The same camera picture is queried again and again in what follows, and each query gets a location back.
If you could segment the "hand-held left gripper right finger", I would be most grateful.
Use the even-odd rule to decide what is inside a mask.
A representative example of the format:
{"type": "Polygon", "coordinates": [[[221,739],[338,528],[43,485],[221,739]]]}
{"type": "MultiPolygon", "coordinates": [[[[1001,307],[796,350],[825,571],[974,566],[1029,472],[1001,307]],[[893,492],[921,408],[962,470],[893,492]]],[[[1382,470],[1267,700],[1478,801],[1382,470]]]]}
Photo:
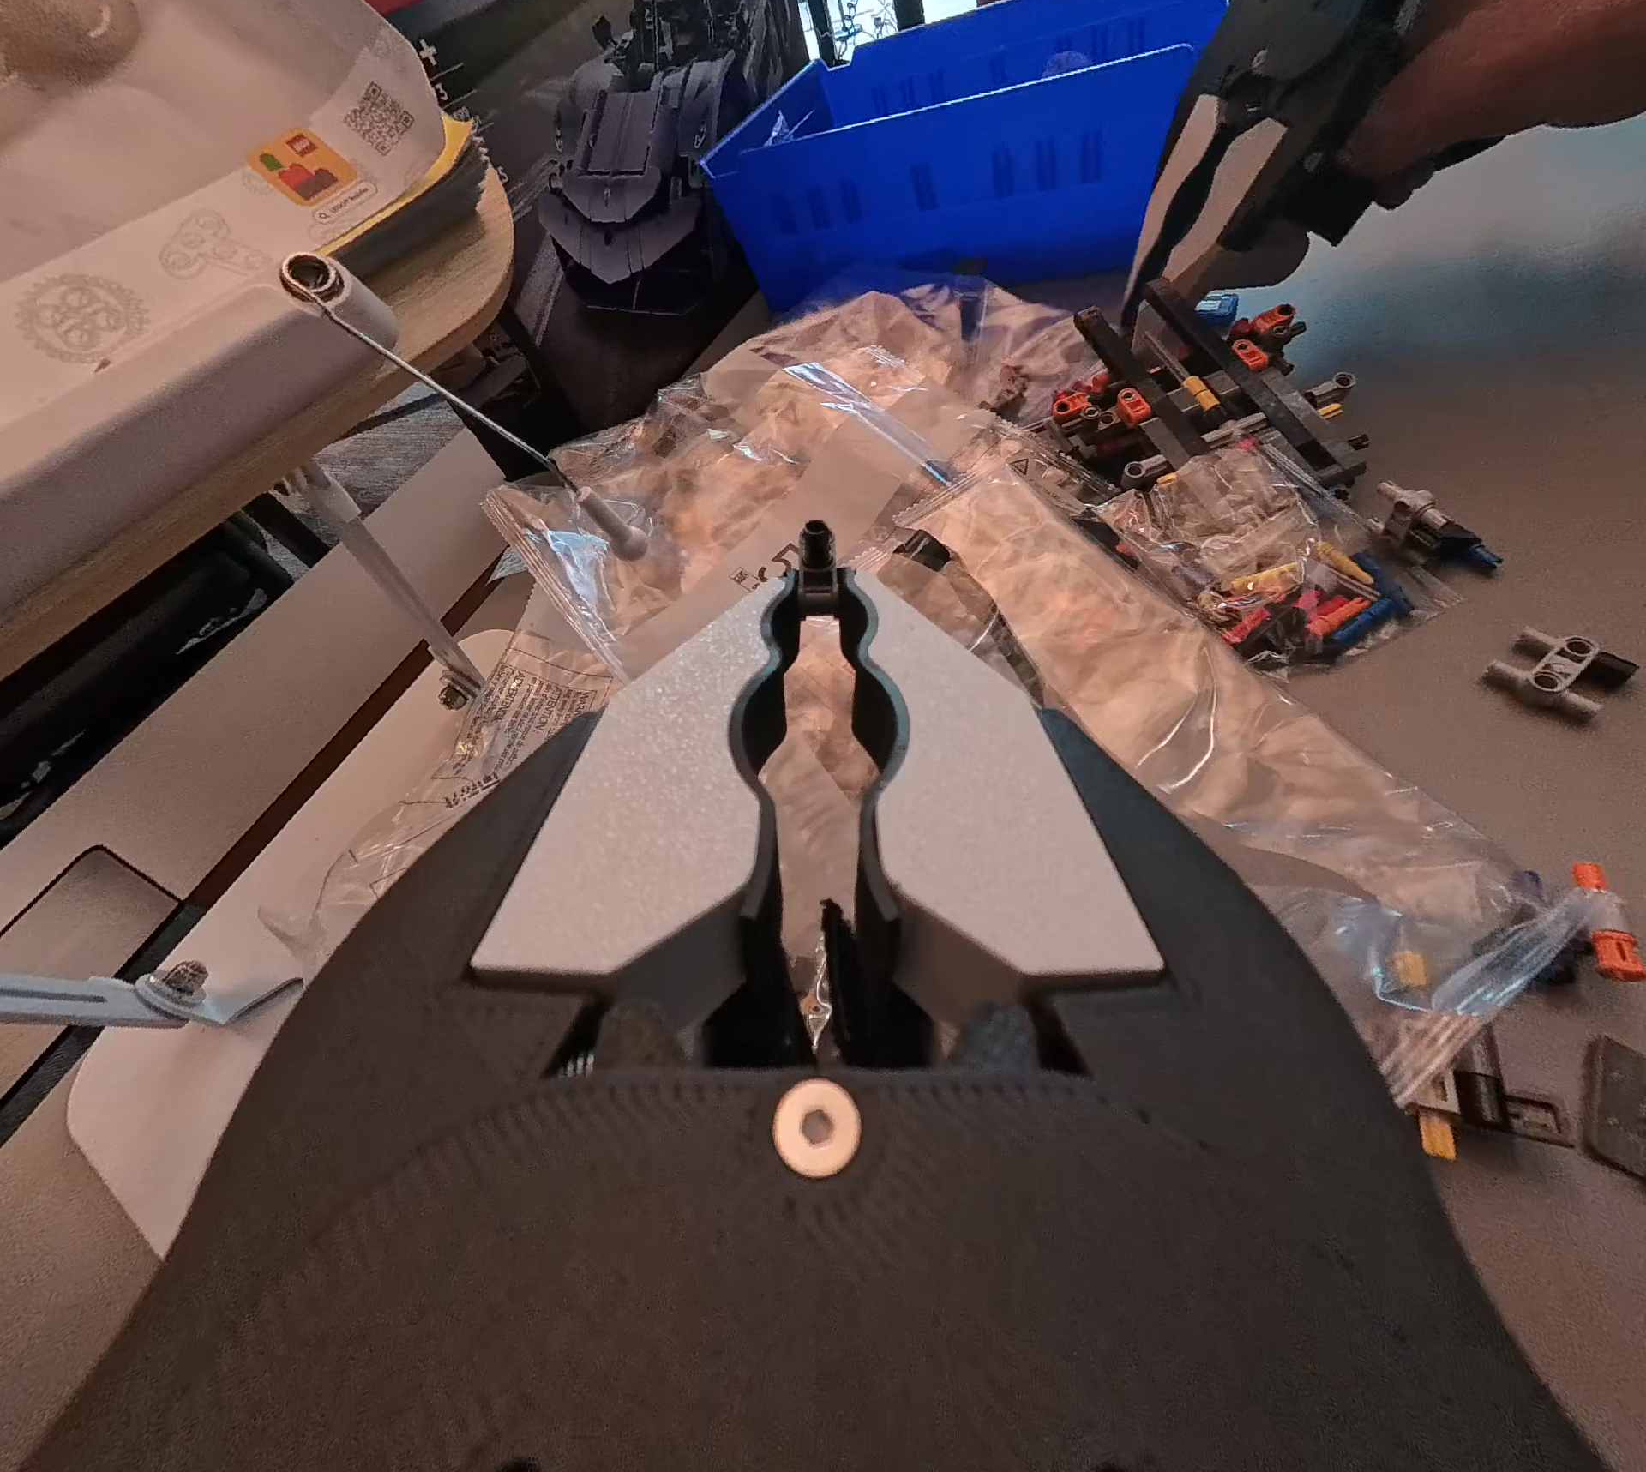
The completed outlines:
{"type": "Polygon", "coordinates": [[[833,1029],[863,1069],[924,1064],[984,1007],[1156,985],[1168,966],[1046,727],[1015,684],[866,575],[837,578],[859,805],[833,1029]]]}

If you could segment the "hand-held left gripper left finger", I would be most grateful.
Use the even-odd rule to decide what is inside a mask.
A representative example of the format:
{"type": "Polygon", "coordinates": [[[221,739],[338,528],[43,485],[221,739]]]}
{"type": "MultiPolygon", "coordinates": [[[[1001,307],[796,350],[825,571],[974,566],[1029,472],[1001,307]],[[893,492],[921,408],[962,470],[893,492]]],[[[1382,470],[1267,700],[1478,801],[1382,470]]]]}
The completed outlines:
{"type": "Polygon", "coordinates": [[[806,1062],[763,760],[784,738],[797,580],[765,582],[597,717],[472,950],[484,983],[652,1004],[720,1065],[806,1062]]]}

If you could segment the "white instruction booklet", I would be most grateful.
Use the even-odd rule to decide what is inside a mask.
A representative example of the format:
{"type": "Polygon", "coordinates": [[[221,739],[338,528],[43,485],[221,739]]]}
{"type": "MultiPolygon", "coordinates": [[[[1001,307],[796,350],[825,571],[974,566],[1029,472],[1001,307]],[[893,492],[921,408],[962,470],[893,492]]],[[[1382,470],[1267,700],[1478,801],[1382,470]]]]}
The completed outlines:
{"type": "Polygon", "coordinates": [[[415,195],[448,123],[364,0],[2,2],[4,386],[77,384],[415,195]]]}

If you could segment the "white book stand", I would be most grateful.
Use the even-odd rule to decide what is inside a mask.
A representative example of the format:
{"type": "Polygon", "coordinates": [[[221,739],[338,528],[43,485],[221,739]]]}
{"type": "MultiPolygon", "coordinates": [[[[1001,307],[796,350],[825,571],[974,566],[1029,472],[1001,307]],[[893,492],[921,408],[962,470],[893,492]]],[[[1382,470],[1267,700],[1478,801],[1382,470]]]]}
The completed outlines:
{"type": "Polygon", "coordinates": [[[355,336],[264,281],[5,424],[4,614],[367,365],[355,336]]]}

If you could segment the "black lego axle connector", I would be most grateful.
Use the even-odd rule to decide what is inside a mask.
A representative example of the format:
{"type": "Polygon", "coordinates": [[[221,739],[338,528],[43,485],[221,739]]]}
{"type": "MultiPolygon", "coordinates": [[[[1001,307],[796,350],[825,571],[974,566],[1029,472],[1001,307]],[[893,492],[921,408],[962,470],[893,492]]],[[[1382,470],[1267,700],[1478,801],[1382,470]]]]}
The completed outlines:
{"type": "Polygon", "coordinates": [[[849,599],[851,573],[837,563],[833,528],[823,518],[808,520],[797,540],[794,604],[803,619],[840,619],[849,599]]]}

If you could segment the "lego chassis frame assembly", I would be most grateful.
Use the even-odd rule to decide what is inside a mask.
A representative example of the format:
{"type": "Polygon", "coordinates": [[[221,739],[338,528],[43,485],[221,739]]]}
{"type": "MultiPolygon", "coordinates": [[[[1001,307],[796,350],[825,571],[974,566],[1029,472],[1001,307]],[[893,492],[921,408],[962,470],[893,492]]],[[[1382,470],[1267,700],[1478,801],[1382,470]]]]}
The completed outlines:
{"type": "Polygon", "coordinates": [[[1087,307],[1010,350],[983,407],[1024,427],[1110,491],[1149,489],[1224,446],[1272,449],[1336,496],[1367,472],[1370,443],[1344,420],[1348,372],[1307,384],[1281,304],[1216,329],[1183,297],[1146,304],[1134,328],[1087,307]]]}

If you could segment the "pile of clear lego bags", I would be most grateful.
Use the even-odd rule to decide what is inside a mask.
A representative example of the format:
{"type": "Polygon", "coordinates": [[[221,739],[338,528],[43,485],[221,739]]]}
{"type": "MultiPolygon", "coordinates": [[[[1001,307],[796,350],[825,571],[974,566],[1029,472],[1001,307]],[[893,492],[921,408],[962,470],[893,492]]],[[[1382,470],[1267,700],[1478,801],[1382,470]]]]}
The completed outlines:
{"type": "Polygon", "coordinates": [[[839,1055],[900,1067],[984,1005],[1140,988],[1168,906],[1255,949],[1276,923],[1401,1106],[1593,926],[1374,765],[1128,569],[1046,487],[1050,449],[849,346],[873,295],[758,336],[640,419],[492,491],[537,594],[441,770],[263,919],[304,978],[525,762],[563,762],[501,856],[461,969],[712,1009],[828,956],[839,1055]]]}

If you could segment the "grey yellow lego connector assembly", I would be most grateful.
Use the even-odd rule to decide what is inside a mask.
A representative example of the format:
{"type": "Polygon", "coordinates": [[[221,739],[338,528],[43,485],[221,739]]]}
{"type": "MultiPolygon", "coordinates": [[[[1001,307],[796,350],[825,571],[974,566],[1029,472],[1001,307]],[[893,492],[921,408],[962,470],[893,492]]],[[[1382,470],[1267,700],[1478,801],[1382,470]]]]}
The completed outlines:
{"type": "Polygon", "coordinates": [[[1459,1132],[1494,1132],[1562,1149],[1576,1148],[1569,1117],[1559,1101],[1516,1093],[1507,1082],[1497,1033],[1482,1028],[1430,1079],[1408,1106],[1422,1151],[1435,1160],[1458,1158],[1459,1132]]]}

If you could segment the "dark grey lego triple connector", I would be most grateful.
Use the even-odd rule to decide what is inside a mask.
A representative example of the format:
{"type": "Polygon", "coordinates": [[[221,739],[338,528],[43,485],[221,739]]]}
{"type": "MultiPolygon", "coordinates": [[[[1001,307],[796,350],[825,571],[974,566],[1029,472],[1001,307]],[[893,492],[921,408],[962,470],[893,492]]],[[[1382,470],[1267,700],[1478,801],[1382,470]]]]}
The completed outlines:
{"type": "Polygon", "coordinates": [[[1583,1060],[1581,1146],[1596,1163],[1644,1182],[1644,1053],[1610,1036],[1583,1060]]]}

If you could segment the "small lego pieces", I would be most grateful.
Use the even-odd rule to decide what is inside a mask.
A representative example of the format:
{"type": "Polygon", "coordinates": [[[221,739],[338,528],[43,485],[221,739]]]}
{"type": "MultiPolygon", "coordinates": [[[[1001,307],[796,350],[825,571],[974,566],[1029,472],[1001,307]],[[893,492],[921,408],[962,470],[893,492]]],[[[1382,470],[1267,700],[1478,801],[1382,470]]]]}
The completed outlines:
{"type": "Polygon", "coordinates": [[[1602,712],[1598,695],[1617,693],[1638,674],[1639,664],[1583,635],[1550,635],[1521,628],[1512,660],[1495,659],[1482,681],[1511,695],[1524,707],[1571,722],[1591,722],[1602,712]]]}

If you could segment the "blue plastic bin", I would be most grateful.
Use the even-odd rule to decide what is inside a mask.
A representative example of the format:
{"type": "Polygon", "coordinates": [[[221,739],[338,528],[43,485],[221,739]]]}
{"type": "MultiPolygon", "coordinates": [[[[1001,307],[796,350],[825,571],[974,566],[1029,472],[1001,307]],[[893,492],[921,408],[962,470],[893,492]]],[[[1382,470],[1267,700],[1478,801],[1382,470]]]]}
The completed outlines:
{"type": "Polygon", "coordinates": [[[938,103],[1122,62],[1171,46],[1202,50],[1228,0],[1001,0],[861,46],[821,79],[797,132],[825,132],[938,103]]]}
{"type": "Polygon", "coordinates": [[[701,168],[772,309],[849,268],[1125,269],[1195,51],[1175,45],[844,123],[813,62],[701,168]]]}

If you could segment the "large clear bag white label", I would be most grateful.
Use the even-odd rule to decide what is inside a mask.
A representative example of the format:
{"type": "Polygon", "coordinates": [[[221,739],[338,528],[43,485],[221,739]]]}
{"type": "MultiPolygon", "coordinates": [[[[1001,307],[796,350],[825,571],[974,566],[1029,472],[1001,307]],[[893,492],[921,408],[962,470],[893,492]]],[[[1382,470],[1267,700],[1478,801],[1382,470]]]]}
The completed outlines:
{"type": "Polygon", "coordinates": [[[789,365],[734,352],[552,455],[648,535],[641,559],[616,556],[545,473],[491,491],[484,513],[571,636],[635,679],[787,580],[808,520],[854,556],[892,511],[953,480],[988,429],[981,408],[881,346],[789,365]]]}

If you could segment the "dark grey block blue pin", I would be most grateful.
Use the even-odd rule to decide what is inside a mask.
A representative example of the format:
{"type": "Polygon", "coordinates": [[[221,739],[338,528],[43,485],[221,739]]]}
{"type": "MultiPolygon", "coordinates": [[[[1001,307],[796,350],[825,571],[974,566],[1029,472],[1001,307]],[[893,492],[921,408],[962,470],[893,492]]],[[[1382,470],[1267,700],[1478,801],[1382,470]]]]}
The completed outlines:
{"type": "Polygon", "coordinates": [[[1406,489],[1380,480],[1374,492],[1382,501],[1377,533],[1398,552],[1425,564],[1461,564],[1482,575],[1495,575],[1504,559],[1470,527],[1435,503],[1428,491],[1406,489]]]}

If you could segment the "orange grey lego pin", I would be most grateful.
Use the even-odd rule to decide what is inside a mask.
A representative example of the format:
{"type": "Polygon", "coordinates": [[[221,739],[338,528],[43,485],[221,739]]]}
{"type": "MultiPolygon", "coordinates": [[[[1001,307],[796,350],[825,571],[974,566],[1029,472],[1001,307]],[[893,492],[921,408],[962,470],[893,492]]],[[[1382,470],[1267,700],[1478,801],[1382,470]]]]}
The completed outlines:
{"type": "Polygon", "coordinates": [[[1639,985],[1644,961],[1639,938],[1624,902],[1608,885],[1603,868],[1579,861],[1571,868],[1581,899],[1581,930],[1586,935],[1596,973],[1610,981],[1639,985]]]}

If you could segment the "person's right hand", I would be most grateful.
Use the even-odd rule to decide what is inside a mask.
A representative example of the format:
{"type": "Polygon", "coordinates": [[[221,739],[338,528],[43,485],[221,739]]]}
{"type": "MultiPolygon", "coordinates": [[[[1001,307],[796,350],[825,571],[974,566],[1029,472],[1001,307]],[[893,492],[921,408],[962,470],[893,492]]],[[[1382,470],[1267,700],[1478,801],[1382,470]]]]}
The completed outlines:
{"type": "Polygon", "coordinates": [[[1644,0],[1427,0],[1339,161],[1372,182],[1447,149],[1644,110],[1644,0]]]}

